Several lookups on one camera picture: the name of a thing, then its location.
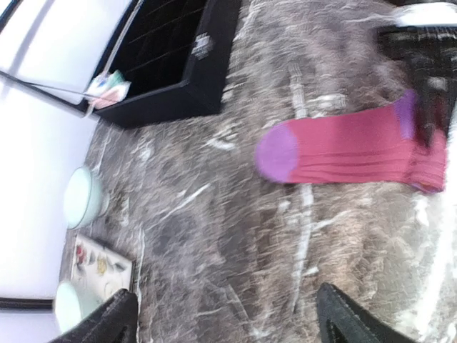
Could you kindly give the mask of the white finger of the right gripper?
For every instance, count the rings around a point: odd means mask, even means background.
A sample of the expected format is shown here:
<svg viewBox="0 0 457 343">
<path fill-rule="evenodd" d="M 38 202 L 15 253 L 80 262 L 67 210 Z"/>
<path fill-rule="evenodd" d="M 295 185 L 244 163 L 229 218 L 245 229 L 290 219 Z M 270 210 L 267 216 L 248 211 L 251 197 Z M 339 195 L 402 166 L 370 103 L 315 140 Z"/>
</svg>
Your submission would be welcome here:
<svg viewBox="0 0 457 343">
<path fill-rule="evenodd" d="M 381 53 L 407 66 L 423 143 L 430 146 L 437 129 L 448 136 L 456 103 L 456 25 L 381 26 L 376 43 Z"/>
</svg>

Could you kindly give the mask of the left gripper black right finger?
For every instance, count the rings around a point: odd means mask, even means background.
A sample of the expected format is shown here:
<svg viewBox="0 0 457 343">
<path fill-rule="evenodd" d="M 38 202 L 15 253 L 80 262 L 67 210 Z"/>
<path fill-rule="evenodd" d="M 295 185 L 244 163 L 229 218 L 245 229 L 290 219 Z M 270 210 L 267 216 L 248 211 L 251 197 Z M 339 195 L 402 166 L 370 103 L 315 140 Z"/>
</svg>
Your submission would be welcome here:
<svg viewBox="0 0 457 343">
<path fill-rule="evenodd" d="M 410 342 L 375 318 L 334 284 L 323 283 L 316 295 L 321 341 L 326 343 Z"/>
</svg>

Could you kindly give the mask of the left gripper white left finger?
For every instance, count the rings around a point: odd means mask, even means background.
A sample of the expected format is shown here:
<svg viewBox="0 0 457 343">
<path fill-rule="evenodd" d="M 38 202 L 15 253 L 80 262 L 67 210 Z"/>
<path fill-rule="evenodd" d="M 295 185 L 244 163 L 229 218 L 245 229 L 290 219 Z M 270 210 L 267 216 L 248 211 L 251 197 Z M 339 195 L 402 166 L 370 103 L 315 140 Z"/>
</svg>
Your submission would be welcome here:
<svg viewBox="0 0 457 343">
<path fill-rule="evenodd" d="M 126 289 L 117 291 L 86 319 L 52 343 L 137 342 L 139 303 Z"/>
</svg>

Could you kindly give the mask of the maroon striped sock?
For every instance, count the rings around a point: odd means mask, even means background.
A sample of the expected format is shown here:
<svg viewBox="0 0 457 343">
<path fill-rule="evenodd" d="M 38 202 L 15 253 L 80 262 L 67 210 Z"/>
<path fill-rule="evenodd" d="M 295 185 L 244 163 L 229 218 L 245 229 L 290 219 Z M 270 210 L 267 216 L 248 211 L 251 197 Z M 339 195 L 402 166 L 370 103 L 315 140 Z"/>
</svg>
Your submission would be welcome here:
<svg viewBox="0 0 457 343">
<path fill-rule="evenodd" d="M 280 184 L 400 182 L 442 192 L 447 162 L 441 130 L 426 146 L 416 131 L 414 90 L 387 106 L 283 121 L 256 147 L 261 176 Z"/>
</svg>

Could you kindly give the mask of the pink patterned sock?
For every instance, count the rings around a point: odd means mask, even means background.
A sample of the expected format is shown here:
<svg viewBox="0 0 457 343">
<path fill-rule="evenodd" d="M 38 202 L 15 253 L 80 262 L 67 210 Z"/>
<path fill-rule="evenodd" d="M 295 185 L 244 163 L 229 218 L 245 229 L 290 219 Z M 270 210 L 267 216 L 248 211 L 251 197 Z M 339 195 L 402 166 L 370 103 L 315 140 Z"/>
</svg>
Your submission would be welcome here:
<svg viewBox="0 0 457 343">
<path fill-rule="evenodd" d="M 103 109 L 123 101 L 131 83 L 124 79 L 119 70 L 113 73 L 99 74 L 89 84 L 85 98 L 95 109 Z"/>
</svg>

